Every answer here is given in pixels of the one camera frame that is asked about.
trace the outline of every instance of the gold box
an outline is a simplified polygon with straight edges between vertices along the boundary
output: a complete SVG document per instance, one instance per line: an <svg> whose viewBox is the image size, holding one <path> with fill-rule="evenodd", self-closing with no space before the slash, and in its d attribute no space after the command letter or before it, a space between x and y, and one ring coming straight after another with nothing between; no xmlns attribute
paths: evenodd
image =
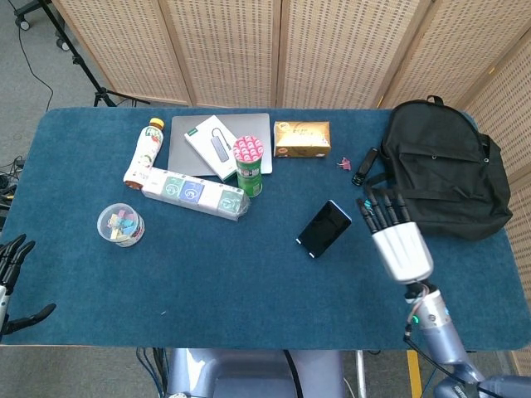
<svg viewBox="0 0 531 398"><path fill-rule="evenodd" d="M321 158L331 148L329 122L275 122L278 158Z"/></svg>

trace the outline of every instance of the robotic hand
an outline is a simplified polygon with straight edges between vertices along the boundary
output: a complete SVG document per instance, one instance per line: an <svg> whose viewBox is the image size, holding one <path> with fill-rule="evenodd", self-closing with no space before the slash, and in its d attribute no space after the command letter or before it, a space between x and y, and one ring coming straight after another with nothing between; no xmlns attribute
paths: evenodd
<svg viewBox="0 0 531 398"><path fill-rule="evenodd" d="M359 210L373 234L387 273L399 284L406 285L405 299L412 310L407 316L404 342L447 375L435 387L434 397L531 396L531 377L493 376L486 380L474 366L451 321L441 291L428 280L433 272L433 259L417 224L409 216L402 195L396 194L395 204L386 194L382 198L387 216L371 190L366 201L358 199ZM411 340L414 321L420 326L430 356ZM454 371L449 372L441 365L451 365Z"/></svg>
<svg viewBox="0 0 531 398"><path fill-rule="evenodd" d="M17 330L33 326L40 321L43 321L56 308L55 304L48 304L41 312L32 315L29 318L20 318L9 321L7 315L7 307L9 299L15 289L15 283L20 274L20 268L27 254L32 251L35 246L35 241L29 241L25 245L24 240L26 235L20 235L15 240L0 245L0 341L2 337L7 334L16 332Z"/></svg>

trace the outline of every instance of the phone screen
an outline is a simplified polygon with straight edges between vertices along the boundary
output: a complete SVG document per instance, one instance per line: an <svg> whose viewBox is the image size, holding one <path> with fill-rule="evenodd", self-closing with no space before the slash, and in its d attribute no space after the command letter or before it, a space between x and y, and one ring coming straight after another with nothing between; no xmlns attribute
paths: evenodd
<svg viewBox="0 0 531 398"><path fill-rule="evenodd" d="M297 238L309 255L319 257L352 224L349 216L333 201L327 201Z"/></svg>

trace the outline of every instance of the laptop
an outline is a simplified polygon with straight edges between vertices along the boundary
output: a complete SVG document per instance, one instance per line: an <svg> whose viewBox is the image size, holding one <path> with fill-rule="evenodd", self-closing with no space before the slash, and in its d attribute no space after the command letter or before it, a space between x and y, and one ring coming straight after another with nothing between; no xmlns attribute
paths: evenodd
<svg viewBox="0 0 531 398"><path fill-rule="evenodd" d="M204 122L211 114L196 114L193 116L174 116L172 118L172 133L169 141L168 170L180 172L188 176L207 177L216 173L202 160L192 145L186 142L184 134ZM271 131L268 114L217 114L225 126L237 137L253 135L264 145L262 157L262 174L273 172Z"/></svg>

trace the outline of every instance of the bottle cap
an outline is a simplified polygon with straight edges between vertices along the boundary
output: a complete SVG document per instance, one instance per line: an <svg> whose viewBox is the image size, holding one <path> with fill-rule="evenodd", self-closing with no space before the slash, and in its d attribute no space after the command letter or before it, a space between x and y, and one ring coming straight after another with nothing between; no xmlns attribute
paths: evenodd
<svg viewBox="0 0 531 398"><path fill-rule="evenodd" d="M149 124L157 124L160 126L161 130L164 128L164 122L159 118L151 118L151 120L149 120Z"/></svg>

